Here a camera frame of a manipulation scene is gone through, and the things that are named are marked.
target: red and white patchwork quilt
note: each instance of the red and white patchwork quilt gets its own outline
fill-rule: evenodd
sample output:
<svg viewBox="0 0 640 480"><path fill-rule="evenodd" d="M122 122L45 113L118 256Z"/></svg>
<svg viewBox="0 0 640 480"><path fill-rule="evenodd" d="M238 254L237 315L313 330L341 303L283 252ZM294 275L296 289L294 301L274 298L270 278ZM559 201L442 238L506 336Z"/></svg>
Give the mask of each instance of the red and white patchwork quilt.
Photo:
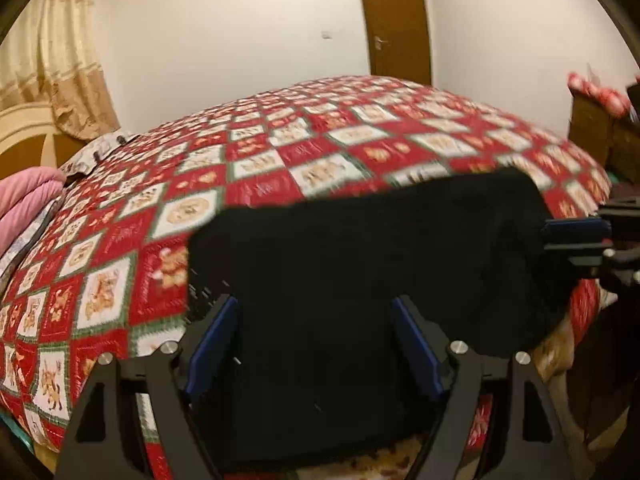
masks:
<svg viewBox="0 0 640 480"><path fill-rule="evenodd" d="M186 240L223 207L358 195L506 165L532 177L557 218L587 215L609 193L604 170L572 143L392 78L306 82L163 124L75 183L16 271L0 302L1 402L36 442L59 450L98 355L139 356L180 339ZM578 337L597 303L593 282L582 282L572 301ZM167 478L148 399L140 407L156 475ZM486 433L483 421L472 444Z"/></svg>

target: beige curtain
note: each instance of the beige curtain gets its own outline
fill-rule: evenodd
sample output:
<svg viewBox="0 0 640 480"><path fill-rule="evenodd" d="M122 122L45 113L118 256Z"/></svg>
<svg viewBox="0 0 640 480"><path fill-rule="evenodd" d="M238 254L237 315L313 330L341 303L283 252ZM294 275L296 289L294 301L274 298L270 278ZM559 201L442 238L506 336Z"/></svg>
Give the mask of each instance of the beige curtain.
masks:
<svg viewBox="0 0 640 480"><path fill-rule="evenodd" d="M49 100L56 125L91 140L117 130L93 40L92 0L31 0L0 45L0 110Z"/></svg>

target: screw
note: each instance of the screw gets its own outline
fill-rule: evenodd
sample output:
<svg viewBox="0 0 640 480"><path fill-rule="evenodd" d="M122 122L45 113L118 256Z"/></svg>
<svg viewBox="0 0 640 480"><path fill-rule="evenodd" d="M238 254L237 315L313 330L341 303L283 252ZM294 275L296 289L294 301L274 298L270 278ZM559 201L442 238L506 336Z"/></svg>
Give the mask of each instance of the screw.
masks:
<svg viewBox="0 0 640 480"><path fill-rule="evenodd" d="M463 354L466 354L467 351L469 350L469 345L466 344L464 341L453 341L449 345L449 348L451 348L451 351L454 354L463 355Z"/></svg>
<svg viewBox="0 0 640 480"><path fill-rule="evenodd" d="M175 341L165 341L160 345L160 351L163 354L171 355L175 354L175 351L178 349L178 343Z"/></svg>
<svg viewBox="0 0 640 480"><path fill-rule="evenodd" d="M526 352L518 352L516 354L516 361L521 365L528 365L531 362L531 356Z"/></svg>
<svg viewBox="0 0 640 480"><path fill-rule="evenodd" d="M104 352L98 357L98 363L102 366L110 364L111 361L113 361L113 354L111 352Z"/></svg>

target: wall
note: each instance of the wall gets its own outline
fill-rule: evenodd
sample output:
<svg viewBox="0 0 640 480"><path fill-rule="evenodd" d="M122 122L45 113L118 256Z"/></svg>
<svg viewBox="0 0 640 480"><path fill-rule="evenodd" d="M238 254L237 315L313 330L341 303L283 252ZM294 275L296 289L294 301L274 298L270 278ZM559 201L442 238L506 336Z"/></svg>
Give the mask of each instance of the wall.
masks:
<svg viewBox="0 0 640 480"><path fill-rule="evenodd" d="M569 72L625 90L638 65L596 0L427 0L434 84L566 136Z"/></svg>
<svg viewBox="0 0 640 480"><path fill-rule="evenodd" d="M596 0L426 0L434 85L568 131L569 72L640 70ZM95 0L121 123L163 121L310 78L366 74L360 0ZM323 40L322 31L333 39Z"/></svg>
<svg viewBox="0 0 640 480"><path fill-rule="evenodd" d="M94 1L98 54L125 128L302 80L369 73L360 0Z"/></svg>

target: wooden door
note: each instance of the wooden door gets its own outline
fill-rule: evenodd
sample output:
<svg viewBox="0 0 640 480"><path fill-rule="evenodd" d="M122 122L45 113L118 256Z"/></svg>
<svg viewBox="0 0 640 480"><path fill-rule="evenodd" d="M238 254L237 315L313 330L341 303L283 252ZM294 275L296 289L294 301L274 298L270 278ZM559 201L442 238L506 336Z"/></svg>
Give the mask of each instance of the wooden door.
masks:
<svg viewBox="0 0 640 480"><path fill-rule="evenodd" d="M431 84L424 0L362 0L371 73Z"/></svg>

